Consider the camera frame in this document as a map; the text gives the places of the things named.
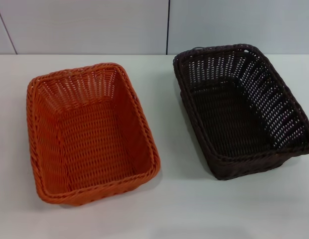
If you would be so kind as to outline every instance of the dark brown wicker basket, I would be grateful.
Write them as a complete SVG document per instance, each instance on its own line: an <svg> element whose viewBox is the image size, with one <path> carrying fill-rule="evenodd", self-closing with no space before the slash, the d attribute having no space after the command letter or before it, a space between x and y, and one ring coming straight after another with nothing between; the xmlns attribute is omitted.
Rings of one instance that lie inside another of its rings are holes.
<svg viewBox="0 0 309 239"><path fill-rule="evenodd" d="M309 153L309 120L258 48L194 48L178 54L173 66L217 179L264 172Z"/></svg>

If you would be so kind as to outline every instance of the woven pattern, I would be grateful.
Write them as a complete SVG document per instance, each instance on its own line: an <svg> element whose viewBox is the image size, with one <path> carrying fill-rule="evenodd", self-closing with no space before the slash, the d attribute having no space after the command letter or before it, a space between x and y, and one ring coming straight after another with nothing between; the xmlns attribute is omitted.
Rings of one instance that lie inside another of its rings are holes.
<svg viewBox="0 0 309 239"><path fill-rule="evenodd" d="M33 79L27 124L36 189L48 203L78 206L124 193L159 171L140 102L117 64Z"/></svg>
<svg viewBox="0 0 309 239"><path fill-rule="evenodd" d="M251 45L195 48L173 61L181 97L212 173L231 179L309 153L309 120Z"/></svg>

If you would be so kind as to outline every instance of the white wall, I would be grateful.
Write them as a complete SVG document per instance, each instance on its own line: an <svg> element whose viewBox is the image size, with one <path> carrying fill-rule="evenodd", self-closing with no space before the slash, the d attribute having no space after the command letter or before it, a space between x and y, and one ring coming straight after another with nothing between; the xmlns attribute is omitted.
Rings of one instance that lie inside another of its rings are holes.
<svg viewBox="0 0 309 239"><path fill-rule="evenodd" d="M0 0L18 54L165 54L168 0Z"/></svg>
<svg viewBox="0 0 309 239"><path fill-rule="evenodd" d="M171 0L169 54L235 43L309 54L309 0Z"/></svg>
<svg viewBox="0 0 309 239"><path fill-rule="evenodd" d="M0 54L15 54L4 25L0 19Z"/></svg>

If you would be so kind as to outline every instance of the orange wicker basket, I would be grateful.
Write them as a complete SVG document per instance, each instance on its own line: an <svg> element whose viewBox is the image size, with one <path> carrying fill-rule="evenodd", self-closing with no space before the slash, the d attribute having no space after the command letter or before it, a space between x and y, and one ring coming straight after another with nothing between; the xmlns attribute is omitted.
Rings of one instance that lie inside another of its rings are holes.
<svg viewBox="0 0 309 239"><path fill-rule="evenodd" d="M34 78L27 125L37 193L48 203L79 206L131 191L160 169L137 95L114 63Z"/></svg>

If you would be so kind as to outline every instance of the table surface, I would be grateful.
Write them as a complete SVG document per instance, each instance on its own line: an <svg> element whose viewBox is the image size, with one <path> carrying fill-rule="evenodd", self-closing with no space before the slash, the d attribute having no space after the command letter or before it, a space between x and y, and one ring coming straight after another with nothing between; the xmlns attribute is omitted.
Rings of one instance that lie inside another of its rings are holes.
<svg viewBox="0 0 309 239"><path fill-rule="evenodd" d="M268 55L309 118L309 55ZM180 99L173 56L0 56L0 239L309 239L309 155L229 181L209 172ZM26 124L29 81L116 62L138 94L161 158L150 182L81 207L39 199Z"/></svg>

